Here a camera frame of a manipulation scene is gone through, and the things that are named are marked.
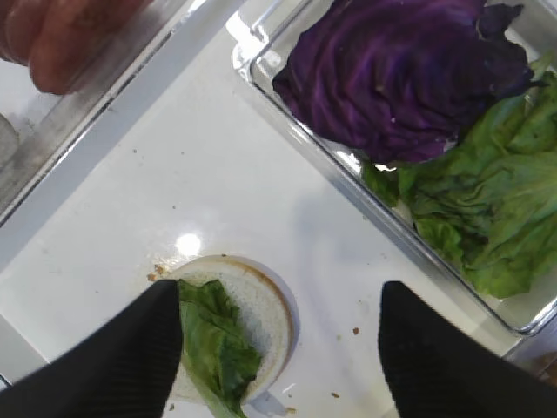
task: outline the food tray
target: food tray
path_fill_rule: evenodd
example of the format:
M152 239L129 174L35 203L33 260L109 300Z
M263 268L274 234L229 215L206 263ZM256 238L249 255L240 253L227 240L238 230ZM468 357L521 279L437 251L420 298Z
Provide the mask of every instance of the food tray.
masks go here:
M557 22L550 7L552 1L529 2L524 14L509 31L509 37L522 44L530 59L547 51L557 38ZM385 206L360 179L358 157L342 145L334 144L312 134L298 122L273 91L271 81L284 67L299 35L312 26L331 5L332 0L268 0L247 4L238 18L246 22L249 33L235 36L239 40L232 54L232 63L257 92L272 103L267 115L275 127L291 143L369 217L407 255L427 269L434 268L447 280L456 280L510 331L519 335L537 333L557 312L555 274L539 278L529 293L505 300L496 300L474 291L460 275L425 243L412 226L392 209Z
M57 165L113 100L205 1L153 0L94 57L65 96L40 92L28 70L0 60L0 122L15 138L0 138L0 225Z

